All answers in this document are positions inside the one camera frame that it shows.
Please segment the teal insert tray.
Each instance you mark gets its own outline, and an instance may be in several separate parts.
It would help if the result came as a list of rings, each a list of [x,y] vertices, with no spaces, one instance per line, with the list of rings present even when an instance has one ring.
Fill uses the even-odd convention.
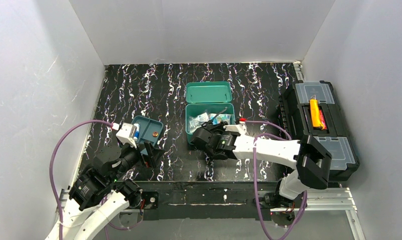
[[[158,147],[158,141],[164,130],[164,125],[157,120],[138,115],[133,118],[131,124],[138,123],[140,125],[140,134],[136,143],[143,145],[144,142],[151,142],[156,148]]]

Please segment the blue white pouch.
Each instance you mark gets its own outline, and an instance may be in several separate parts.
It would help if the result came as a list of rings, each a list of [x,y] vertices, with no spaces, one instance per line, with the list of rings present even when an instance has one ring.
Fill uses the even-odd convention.
[[[209,115],[210,119],[212,120],[212,124],[216,125],[219,124],[221,122],[226,122],[228,124],[231,124],[231,120],[232,120],[232,115],[231,114],[216,114],[216,113],[211,113]]]

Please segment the white ointment tube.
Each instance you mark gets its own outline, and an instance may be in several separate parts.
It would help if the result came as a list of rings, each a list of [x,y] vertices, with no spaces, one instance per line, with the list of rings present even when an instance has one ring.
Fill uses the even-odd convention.
[[[134,132],[134,135],[133,135],[133,139],[135,141],[137,141],[138,138],[139,138],[139,134],[140,134],[140,125],[138,123],[135,123],[134,128],[135,128],[135,132]]]

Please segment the clear bag of packets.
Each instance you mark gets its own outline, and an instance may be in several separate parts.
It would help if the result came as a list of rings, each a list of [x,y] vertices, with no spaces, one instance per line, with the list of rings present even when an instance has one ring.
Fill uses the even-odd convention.
[[[209,114],[204,112],[195,117],[190,116],[188,120],[188,132],[192,134],[197,128],[202,127],[202,124],[209,121]]]

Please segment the teal medicine box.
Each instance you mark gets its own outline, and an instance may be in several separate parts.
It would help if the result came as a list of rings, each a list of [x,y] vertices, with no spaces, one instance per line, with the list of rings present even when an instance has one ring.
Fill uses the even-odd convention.
[[[228,121],[235,124],[235,110],[232,104],[233,96],[230,83],[227,81],[190,82],[186,85],[185,131],[187,142],[190,143],[190,117],[203,113],[229,114]]]

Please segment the small scissors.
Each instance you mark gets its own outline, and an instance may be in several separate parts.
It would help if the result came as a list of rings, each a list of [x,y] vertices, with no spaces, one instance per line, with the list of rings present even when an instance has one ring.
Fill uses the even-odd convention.
[[[228,107],[225,107],[223,110],[221,110],[220,112],[214,113],[213,116],[210,116],[210,113],[207,114],[208,119],[206,121],[204,121],[201,126],[205,127],[208,124],[218,124],[220,122],[223,121],[223,117],[222,115],[227,111]]]

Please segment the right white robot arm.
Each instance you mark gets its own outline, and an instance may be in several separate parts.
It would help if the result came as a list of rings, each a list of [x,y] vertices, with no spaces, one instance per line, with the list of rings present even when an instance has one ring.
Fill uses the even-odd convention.
[[[274,140],[248,136],[246,132],[243,124],[209,125],[196,129],[189,143],[212,160],[252,159],[291,168],[292,173],[281,180],[277,190],[288,200],[308,189],[327,189],[332,156],[315,137]]]

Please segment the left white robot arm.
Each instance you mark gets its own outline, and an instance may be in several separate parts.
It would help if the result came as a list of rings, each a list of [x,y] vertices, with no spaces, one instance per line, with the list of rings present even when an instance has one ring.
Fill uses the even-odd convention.
[[[125,209],[136,210],[143,219],[145,208],[158,206],[158,195],[144,193],[141,186],[123,176],[136,164],[154,168],[164,150],[150,142],[109,144],[100,149],[91,164],[77,177],[60,218],[46,237],[48,240],[91,240]]]

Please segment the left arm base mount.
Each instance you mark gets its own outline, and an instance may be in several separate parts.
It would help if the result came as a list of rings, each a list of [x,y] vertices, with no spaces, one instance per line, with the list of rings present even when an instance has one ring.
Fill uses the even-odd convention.
[[[158,197],[158,193],[155,191],[137,190],[133,193],[113,191],[104,204],[117,211],[156,209],[158,207]]]

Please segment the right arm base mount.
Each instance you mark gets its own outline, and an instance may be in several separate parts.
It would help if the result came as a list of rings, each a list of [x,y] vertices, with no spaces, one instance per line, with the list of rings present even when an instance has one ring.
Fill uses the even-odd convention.
[[[299,194],[294,200],[280,196],[276,192],[259,191],[259,206],[262,209],[282,209],[282,211],[294,210],[301,207],[303,194]]]

